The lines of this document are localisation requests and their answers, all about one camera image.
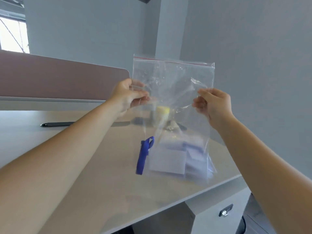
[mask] beige table top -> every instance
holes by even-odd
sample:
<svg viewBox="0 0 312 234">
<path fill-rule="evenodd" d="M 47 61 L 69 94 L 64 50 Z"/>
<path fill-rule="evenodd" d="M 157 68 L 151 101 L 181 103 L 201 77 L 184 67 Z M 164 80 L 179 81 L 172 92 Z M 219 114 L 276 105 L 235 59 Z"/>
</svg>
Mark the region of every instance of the beige table top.
<svg viewBox="0 0 312 234">
<path fill-rule="evenodd" d="M 41 123 L 75 121 L 85 113 L 0 111 L 0 167 L 64 129 Z M 213 140 L 209 154 L 217 173 L 206 186 L 136 175 L 143 137 L 140 126 L 111 127 L 40 234 L 112 233 L 240 176 L 226 147 Z"/>
</svg>

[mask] hand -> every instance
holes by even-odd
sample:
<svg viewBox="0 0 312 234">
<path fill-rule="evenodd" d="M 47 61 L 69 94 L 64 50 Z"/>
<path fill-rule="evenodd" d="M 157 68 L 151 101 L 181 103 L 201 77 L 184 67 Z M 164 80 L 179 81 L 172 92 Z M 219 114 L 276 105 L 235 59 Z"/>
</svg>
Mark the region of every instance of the hand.
<svg viewBox="0 0 312 234">
<path fill-rule="evenodd" d="M 234 118 L 231 109 L 231 97 L 218 89 L 200 89 L 199 97 L 193 99 L 192 106 L 205 115 L 210 125 L 218 130 L 228 119 Z"/>
<path fill-rule="evenodd" d="M 120 112 L 125 112 L 130 107 L 146 104 L 149 101 L 149 93 L 140 89 L 144 86 L 138 80 L 127 78 L 118 82 L 109 101 L 120 103 Z"/>
</svg>

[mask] ziplock bag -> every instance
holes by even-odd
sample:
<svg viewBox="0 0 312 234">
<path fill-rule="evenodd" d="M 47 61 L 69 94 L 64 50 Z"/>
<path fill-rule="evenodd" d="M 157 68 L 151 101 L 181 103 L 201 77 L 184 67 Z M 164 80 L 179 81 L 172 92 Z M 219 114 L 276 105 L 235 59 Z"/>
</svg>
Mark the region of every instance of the ziplock bag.
<svg viewBox="0 0 312 234">
<path fill-rule="evenodd" d="M 214 63 L 165 61 L 134 57 L 133 90 L 150 93 L 147 105 L 136 108 L 136 125 L 145 138 L 136 173 L 208 181 L 216 171 L 208 155 L 209 123 L 192 107 L 200 88 L 212 88 Z"/>
</svg>

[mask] window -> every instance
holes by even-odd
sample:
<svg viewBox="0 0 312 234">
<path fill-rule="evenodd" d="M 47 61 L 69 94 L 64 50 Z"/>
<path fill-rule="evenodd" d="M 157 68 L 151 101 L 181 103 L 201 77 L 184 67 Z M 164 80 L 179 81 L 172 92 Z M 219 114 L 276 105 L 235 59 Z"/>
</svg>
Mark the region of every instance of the window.
<svg viewBox="0 0 312 234">
<path fill-rule="evenodd" d="M 29 53 L 26 23 L 0 17 L 0 46 L 2 50 Z"/>
</svg>

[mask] blue lanyard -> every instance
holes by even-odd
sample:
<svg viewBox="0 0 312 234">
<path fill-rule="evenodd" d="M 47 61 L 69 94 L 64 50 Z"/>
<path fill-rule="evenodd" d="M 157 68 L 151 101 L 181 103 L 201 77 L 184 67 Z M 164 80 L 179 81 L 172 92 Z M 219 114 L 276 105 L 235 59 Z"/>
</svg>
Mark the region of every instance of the blue lanyard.
<svg viewBox="0 0 312 234">
<path fill-rule="evenodd" d="M 138 156 L 137 169 L 135 172 L 136 174 L 142 175 L 146 156 L 149 154 L 149 149 L 153 146 L 153 144 L 154 144 L 154 136 L 149 137 L 147 140 L 141 141 L 141 149 L 140 154 Z"/>
</svg>

